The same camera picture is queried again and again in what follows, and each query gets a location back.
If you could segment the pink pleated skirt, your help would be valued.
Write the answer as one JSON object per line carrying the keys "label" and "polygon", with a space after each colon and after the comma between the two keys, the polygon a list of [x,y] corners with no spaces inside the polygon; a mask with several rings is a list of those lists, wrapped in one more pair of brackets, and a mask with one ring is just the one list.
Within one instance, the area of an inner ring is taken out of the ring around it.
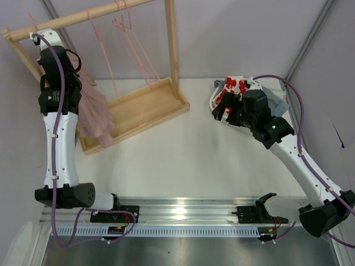
{"label": "pink pleated skirt", "polygon": [[78,129],[81,137],[90,137],[104,148],[113,145],[111,131],[113,116],[108,109],[106,97],[96,89],[96,83],[89,70],[82,65],[78,71],[82,84],[79,102]]}

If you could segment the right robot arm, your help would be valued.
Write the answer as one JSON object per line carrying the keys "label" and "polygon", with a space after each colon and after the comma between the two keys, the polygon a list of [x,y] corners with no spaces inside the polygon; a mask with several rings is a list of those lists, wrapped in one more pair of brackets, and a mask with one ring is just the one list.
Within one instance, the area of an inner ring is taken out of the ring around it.
{"label": "right robot arm", "polygon": [[273,153],[289,170],[304,191],[305,199],[270,193],[259,199],[271,217],[300,222],[314,237],[320,237],[343,222],[354,208],[354,192],[344,191],[318,167],[310,155],[297,145],[292,126],[281,116],[273,116],[266,94],[249,90],[242,95],[226,92],[212,115],[250,130],[255,140]]}

